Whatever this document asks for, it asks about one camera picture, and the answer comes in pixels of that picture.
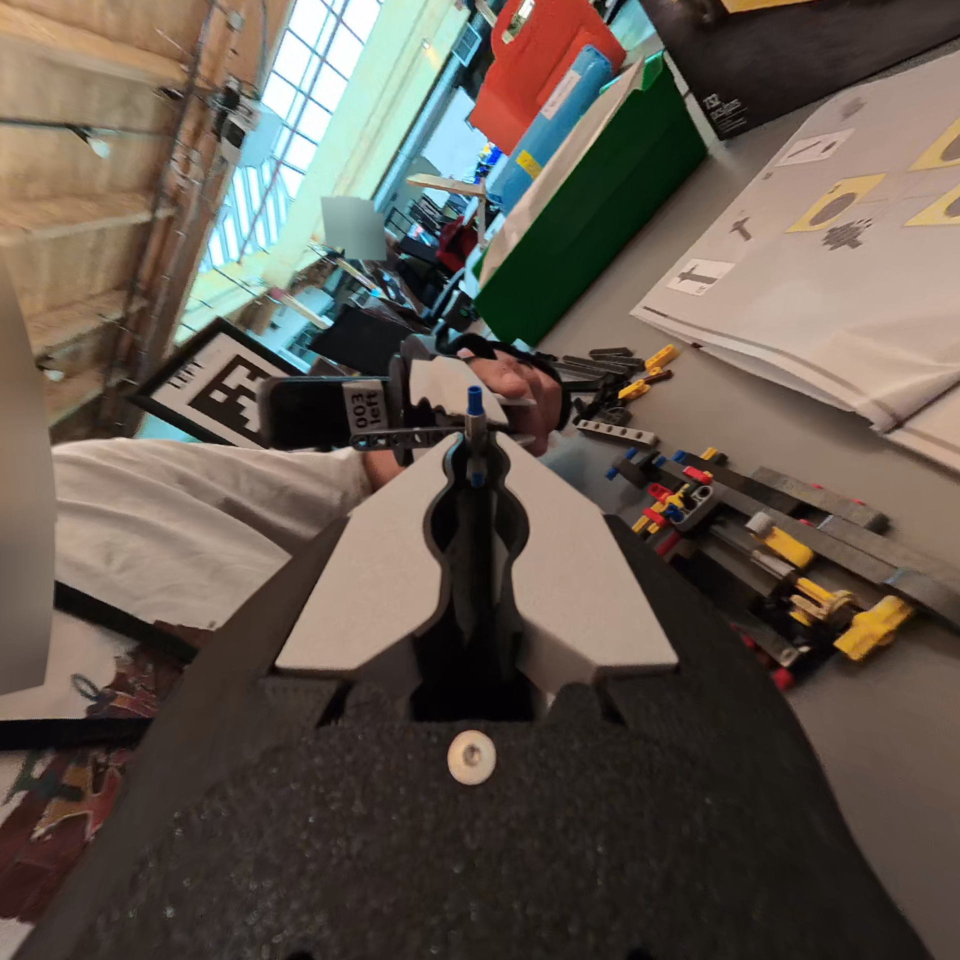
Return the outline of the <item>red office chair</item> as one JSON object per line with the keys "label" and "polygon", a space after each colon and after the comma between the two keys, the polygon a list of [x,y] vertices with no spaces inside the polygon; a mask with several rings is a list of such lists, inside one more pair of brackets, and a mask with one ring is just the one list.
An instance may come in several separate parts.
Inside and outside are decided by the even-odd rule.
{"label": "red office chair", "polygon": [[438,263],[450,275],[462,271],[477,242],[478,234],[473,222],[466,222],[463,216],[446,222],[438,234]]}

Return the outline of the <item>pile of black lego beams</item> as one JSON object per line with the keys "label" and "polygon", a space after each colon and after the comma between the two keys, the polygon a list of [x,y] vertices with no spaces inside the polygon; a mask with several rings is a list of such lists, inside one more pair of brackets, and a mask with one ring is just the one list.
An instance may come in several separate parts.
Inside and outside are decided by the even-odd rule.
{"label": "pile of black lego beams", "polygon": [[632,414],[619,393],[631,385],[644,369],[644,360],[628,350],[594,352],[590,356],[566,355],[554,361],[565,378],[561,388],[570,400],[570,421],[596,422],[608,426],[629,426]]}

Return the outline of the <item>white paper bag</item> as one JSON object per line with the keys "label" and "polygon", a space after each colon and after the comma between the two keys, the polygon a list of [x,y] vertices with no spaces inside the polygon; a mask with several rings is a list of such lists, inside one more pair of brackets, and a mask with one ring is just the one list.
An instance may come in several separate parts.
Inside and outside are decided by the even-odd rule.
{"label": "white paper bag", "polygon": [[544,164],[543,172],[533,180],[491,241],[479,274],[481,287],[487,285],[524,234],[546,210],[627,98],[641,89],[644,66],[645,62],[641,59],[608,83],[571,127],[568,136]]}

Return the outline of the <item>person's left forearm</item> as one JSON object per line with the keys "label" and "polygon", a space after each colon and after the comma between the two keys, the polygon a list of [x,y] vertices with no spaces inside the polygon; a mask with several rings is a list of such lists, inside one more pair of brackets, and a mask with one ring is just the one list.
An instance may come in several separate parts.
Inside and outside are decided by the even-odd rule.
{"label": "person's left forearm", "polygon": [[368,485],[374,494],[406,470],[406,466],[398,462],[391,450],[366,451],[361,457]]}

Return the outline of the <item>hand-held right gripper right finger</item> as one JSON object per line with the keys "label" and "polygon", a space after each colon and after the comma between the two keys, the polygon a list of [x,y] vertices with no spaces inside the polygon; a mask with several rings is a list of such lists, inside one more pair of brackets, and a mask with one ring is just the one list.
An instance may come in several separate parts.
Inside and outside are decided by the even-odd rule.
{"label": "hand-held right gripper right finger", "polygon": [[490,566],[499,666],[534,711],[565,687],[662,675],[678,654],[603,511],[492,434]]}

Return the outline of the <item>white printed t-shirt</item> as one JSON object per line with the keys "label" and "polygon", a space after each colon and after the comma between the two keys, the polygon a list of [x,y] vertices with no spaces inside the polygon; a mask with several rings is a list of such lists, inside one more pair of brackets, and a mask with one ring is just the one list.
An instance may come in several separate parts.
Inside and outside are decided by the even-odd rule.
{"label": "white printed t-shirt", "polygon": [[[164,439],[52,450],[58,582],[187,642],[212,634],[382,481],[365,455]],[[134,749],[12,747],[11,723],[152,720],[186,665],[53,610],[41,683],[2,678],[2,958],[12,956],[114,810]]]}

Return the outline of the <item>green plastic bin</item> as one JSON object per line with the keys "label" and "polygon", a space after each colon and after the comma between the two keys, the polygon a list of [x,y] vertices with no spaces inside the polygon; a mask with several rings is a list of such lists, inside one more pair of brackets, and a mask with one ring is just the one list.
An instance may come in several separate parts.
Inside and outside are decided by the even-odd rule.
{"label": "green plastic bin", "polygon": [[640,90],[479,284],[474,304],[496,339],[540,342],[706,158],[665,51],[644,63]]}

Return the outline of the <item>lego set box yellow car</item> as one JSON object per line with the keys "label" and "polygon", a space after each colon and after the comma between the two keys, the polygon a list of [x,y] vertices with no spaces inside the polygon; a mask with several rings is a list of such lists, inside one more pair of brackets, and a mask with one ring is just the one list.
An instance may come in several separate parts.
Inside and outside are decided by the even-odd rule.
{"label": "lego set box yellow car", "polygon": [[717,138],[959,36],[957,1],[641,1]]}

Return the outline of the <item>wooden tilted board stand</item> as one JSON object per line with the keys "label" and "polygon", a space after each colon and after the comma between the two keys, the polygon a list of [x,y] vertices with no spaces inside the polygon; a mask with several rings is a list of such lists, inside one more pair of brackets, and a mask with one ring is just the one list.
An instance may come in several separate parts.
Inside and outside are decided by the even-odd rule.
{"label": "wooden tilted board stand", "polygon": [[433,174],[409,174],[405,177],[405,182],[409,186],[423,189],[436,189],[476,199],[477,205],[473,219],[476,221],[478,234],[477,246],[481,251],[486,250],[486,247],[489,246],[489,239],[487,238],[488,191],[484,177],[482,177],[479,182],[472,183]]}

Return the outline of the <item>orange carry bag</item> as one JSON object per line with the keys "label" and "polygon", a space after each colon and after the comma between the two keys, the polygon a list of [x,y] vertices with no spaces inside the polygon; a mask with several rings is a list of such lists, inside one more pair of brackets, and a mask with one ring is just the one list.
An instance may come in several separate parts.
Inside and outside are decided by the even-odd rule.
{"label": "orange carry bag", "polygon": [[588,1],[508,1],[490,33],[493,62],[471,126],[510,155],[586,46],[617,73],[627,52]]}

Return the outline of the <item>ceiling mounted device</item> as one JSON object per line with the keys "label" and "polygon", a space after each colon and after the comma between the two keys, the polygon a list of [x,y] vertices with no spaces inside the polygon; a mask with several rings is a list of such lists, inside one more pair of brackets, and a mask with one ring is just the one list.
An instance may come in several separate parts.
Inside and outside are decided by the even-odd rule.
{"label": "ceiling mounted device", "polygon": [[260,101],[249,93],[243,81],[228,76],[210,101],[213,110],[213,134],[222,155],[235,158],[260,119]]}

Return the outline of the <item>long light grey lego beam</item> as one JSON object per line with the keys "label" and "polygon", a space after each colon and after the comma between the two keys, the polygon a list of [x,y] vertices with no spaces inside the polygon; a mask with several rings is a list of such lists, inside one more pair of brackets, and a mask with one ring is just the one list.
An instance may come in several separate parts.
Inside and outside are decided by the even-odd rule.
{"label": "long light grey lego beam", "polygon": [[582,418],[574,426],[581,433],[606,438],[633,447],[655,448],[660,441],[659,436],[654,432],[606,421]]}

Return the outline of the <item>dark grey lego beam assembly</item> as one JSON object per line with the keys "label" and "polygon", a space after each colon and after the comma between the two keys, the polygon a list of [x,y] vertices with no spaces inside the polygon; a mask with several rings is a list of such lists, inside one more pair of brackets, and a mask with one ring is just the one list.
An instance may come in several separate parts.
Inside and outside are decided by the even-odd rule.
{"label": "dark grey lego beam assembly", "polygon": [[349,445],[361,452],[390,451],[403,454],[407,450],[431,449],[446,438],[461,434],[463,429],[457,425],[366,430],[351,435]]}

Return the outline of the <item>lego chassis assembly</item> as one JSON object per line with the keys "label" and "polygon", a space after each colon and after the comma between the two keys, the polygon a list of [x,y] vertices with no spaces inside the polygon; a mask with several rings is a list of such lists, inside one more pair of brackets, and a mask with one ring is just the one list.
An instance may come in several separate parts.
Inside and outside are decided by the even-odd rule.
{"label": "lego chassis assembly", "polygon": [[834,656],[860,665],[915,621],[959,631],[958,570],[889,535],[864,501],[709,448],[633,441],[606,471],[641,497],[631,530],[718,608],[781,690]]}

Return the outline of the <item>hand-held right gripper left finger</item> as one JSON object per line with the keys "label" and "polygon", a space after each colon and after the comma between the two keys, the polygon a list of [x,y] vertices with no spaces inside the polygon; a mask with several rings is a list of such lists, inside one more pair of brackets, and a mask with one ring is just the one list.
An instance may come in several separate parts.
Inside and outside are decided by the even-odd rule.
{"label": "hand-held right gripper left finger", "polygon": [[395,699],[421,684],[416,642],[450,600],[431,522],[462,440],[444,437],[350,514],[274,661],[278,674],[371,682]]}

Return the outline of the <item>grey lego connector blue pins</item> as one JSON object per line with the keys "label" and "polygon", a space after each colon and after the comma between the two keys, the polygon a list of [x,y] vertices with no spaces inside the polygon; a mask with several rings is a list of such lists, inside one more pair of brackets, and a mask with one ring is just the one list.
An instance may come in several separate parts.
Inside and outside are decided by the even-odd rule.
{"label": "grey lego connector blue pins", "polygon": [[474,489],[485,486],[487,478],[488,427],[483,390],[471,385],[466,394],[464,438],[468,447],[466,473]]}

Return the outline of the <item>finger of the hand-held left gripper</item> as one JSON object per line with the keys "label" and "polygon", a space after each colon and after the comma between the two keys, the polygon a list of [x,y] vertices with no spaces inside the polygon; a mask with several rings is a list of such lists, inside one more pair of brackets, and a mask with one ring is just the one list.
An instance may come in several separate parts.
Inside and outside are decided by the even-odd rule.
{"label": "finger of the hand-held left gripper", "polygon": [[469,414],[471,387],[481,392],[487,423],[509,428],[501,395],[484,384],[463,360],[448,356],[414,360],[414,406],[426,404],[433,412],[464,419]]}

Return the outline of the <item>person's left hand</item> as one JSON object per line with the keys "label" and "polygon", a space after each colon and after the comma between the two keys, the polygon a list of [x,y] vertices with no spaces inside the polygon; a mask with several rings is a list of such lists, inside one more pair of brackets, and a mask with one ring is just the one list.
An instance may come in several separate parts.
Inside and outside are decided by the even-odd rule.
{"label": "person's left hand", "polygon": [[530,439],[526,450],[532,456],[543,457],[552,434],[561,427],[565,396],[560,384],[548,373],[500,350],[493,358],[463,359],[489,390],[514,402],[504,408],[511,431]]}

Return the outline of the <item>lego instruction booklet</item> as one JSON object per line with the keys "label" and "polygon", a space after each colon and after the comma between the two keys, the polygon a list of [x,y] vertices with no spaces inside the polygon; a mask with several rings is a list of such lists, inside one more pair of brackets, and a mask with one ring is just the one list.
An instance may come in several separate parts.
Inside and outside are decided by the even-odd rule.
{"label": "lego instruction booklet", "polygon": [[959,54],[825,101],[631,314],[959,467]]}

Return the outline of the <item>black office chair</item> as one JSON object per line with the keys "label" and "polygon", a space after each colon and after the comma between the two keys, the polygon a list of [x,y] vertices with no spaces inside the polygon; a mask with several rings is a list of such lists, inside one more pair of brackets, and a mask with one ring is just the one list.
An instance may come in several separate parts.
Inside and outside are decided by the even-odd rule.
{"label": "black office chair", "polygon": [[387,377],[392,358],[413,334],[432,330],[417,320],[407,320],[356,305],[345,304],[332,324],[319,330],[309,351],[331,364],[369,377]]}

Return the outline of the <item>blue plastic roll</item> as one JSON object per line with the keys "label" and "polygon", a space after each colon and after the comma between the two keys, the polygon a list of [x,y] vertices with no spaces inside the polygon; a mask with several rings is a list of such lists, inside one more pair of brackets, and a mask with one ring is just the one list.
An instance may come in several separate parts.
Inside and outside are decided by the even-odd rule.
{"label": "blue plastic roll", "polygon": [[580,119],[614,78],[611,61],[587,44],[553,88],[499,172],[486,196],[507,217],[553,158]]}

